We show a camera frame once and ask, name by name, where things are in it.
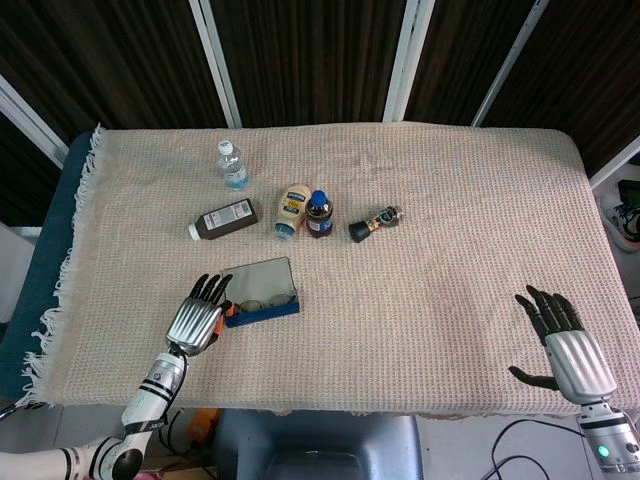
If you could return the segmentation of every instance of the black fingertip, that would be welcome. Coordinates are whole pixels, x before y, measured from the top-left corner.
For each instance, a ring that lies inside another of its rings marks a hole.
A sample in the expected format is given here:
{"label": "black fingertip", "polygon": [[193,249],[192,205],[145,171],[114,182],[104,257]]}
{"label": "black fingertip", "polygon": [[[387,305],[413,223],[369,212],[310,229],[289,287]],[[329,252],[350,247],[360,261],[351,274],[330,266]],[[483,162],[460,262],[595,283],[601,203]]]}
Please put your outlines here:
{"label": "black fingertip", "polygon": [[513,365],[509,367],[509,371],[522,383],[525,383],[532,387],[546,388],[548,390],[555,391],[559,390],[558,383],[553,377],[529,375],[528,373],[523,372],[521,369],[519,369],[518,367],[514,367]]}
{"label": "black fingertip", "polygon": [[205,273],[198,279],[198,281],[191,289],[191,293],[189,293],[189,296],[191,298],[198,298],[198,296],[200,295],[200,290],[202,290],[202,286],[204,285],[204,282],[207,281],[207,278],[209,278],[209,275]]}
{"label": "black fingertip", "polygon": [[567,319],[569,320],[569,323],[571,323],[573,329],[584,330],[582,320],[580,320],[580,315],[578,315],[578,312],[576,311],[573,304],[559,293],[556,293],[553,298],[556,299],[556,301],[562,306],[562,309],[564,310]]}
{"label": "black fingertip", "polygon": [[220,280],[220,275],[214,275],[213,277],[211,277],[211,279],[207,282],[205,287],[202,289],[202,293],[198,298],[206,302],[209,299],[211,295],[211,291],[213,290],[213,287],[215,287],[218,280]]}
{"label": "black fingertip", "polygon": [[553,303],[554,302],[553,302],[553,297],[551,295],[549,295],[547,292],[540,292],[540,295],[542,296],[542,298],[544,299],[545,303],[549,307],[553,307]]}
{"label": "black fingertip", "polygon": [[522,295],[516,295],[516,302],[518,302],[522,307],[524,307],[527,315],[536,315],[538,311],[533,303],[529,301],[528,298],[523,297]]}
{"label": "black fingertip", "polygon": [[551,307],[551,310],[553,310],[558,325],[560,325],[560,330],[565,332],[573,330],[573,325],[567,318],[564,305],[558,300],[555,294],[549,295],[545,292],[545,298],[547,300],[547,303]]}
{"label": "black fingertip", "polygon": [[536,301],[536,305],[538,305],[538,308],[542,308],[547,305],[547,301],[544,298],[543,292],[533,287],[531,287],[530,289],[527,289],[527,291],[531,294],[533,299]]}
{"label": "black fingertip", "polygon": [[531,295],[534,298],[540,295],[540,292],[537,289],[533,288],[531,285],[527,285],[526,289],[527,289],[527,292],[529,292],[529,295]]}
{"label": "black fingertip", "polygon": [[220,283],[216,286],[215,290],[211,294],[211,298],[210,298],[211,303],[214,303],[214,304],[218,303],[218,300],[220,300],[222,298],[222,295],[224,295],[224,290],[227,288],[227,285],[229,284],[232,278],[233,278],[232,274],[225,275],[224,277],[222,277],[222,280],[220,280]]}

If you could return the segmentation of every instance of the mayonnaise bottle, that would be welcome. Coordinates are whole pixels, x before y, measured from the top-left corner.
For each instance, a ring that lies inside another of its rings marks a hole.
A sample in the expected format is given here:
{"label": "mayonnaise bottle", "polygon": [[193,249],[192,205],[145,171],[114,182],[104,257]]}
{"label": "mayonnaise bottle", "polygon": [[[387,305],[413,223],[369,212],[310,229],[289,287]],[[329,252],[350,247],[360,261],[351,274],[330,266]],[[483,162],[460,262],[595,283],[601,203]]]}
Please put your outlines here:
{"label": "mayonnaise bottle", "polygon": [[305,218],[305,207],[311,197],[311,189],[304,183],[287,188],[280,202],[276,219],[276,236],[291,240]]}

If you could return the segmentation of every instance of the robotic hand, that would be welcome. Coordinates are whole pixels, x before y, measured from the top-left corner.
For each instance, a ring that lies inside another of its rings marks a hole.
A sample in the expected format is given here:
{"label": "robotic hand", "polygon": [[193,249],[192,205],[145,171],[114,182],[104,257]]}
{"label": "robotic hand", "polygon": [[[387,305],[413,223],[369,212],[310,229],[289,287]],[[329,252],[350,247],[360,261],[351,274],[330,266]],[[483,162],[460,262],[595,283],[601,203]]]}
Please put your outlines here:
{"label": "robotic hand", "polygon": [[223,315],[231,307],[227,300],[217,303],[232,276],[220,280],[215,275],[206,283],[207,278],[206,274],[200,277],[182,302],[166,335],[169,351],[158,355],[122,414],[124,440],[109,437],[80,448],[0,453],[0,480],[133,479],[153,431],[166,425],[167,411],[187,373],[187,357],[198,355],[217,340]]}
{"label": "robotic hand", "polygon": [[600,346],[566,298],[531,286],[527,291],[537,307],[520,295],[516,300],[547,352],[553,377],[531,376],[513,366],[509,371],[527,385],[560,390],[580,405],[578,423],[606,479],[640,479],[640,437],[629,417],[607,403],[617,385]]}

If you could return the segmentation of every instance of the blue cap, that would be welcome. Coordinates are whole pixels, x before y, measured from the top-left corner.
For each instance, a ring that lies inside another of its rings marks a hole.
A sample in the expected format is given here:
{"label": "blue cap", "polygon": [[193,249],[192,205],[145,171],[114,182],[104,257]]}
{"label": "blue cap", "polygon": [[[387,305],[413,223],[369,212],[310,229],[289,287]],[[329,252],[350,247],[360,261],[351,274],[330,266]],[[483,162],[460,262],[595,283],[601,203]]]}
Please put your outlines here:
{"label": "blue cap", "polygon": [[296,231],[286,223],[276,223],[276,236],[283,240],[291,240]]}
{"label": "blue cap", "polygon": [[327,194],[322,190],[315,190],[311,194],[311,203],[314,207],[324,207],[327,204]]}

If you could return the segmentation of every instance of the floor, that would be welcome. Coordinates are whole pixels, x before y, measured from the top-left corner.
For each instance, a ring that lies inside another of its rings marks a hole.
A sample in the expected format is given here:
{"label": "floor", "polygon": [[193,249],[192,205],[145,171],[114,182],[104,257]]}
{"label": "floor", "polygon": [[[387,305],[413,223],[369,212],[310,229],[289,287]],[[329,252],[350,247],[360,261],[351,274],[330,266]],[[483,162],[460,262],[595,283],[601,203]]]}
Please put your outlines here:
{"label": "floor", "polygon": [[[0,451],[33,452],[82,445],[96,437],[118,434],[121,407],[77,406],[22,411],[0,423]],[[176,448],[186,448],[183,432],[193,411],[185,410],[174,427]],[[516,420],[509,417],[474,417],[464,420],[419,419],[425,480],[480,480],[491,471],[491,446],[502,428]],[[575,418],[526,417],[576,428]],[[519,424],[509,431],[496,451],[499,460],[522,454],[535,458],[552,480],[602,480],[593,456],[581,438],[533,423]],[[147,451],[151,456],[167,454],[157,437]],[[540,480],[544,476],[528,461],[505,465],[504,480]]]}

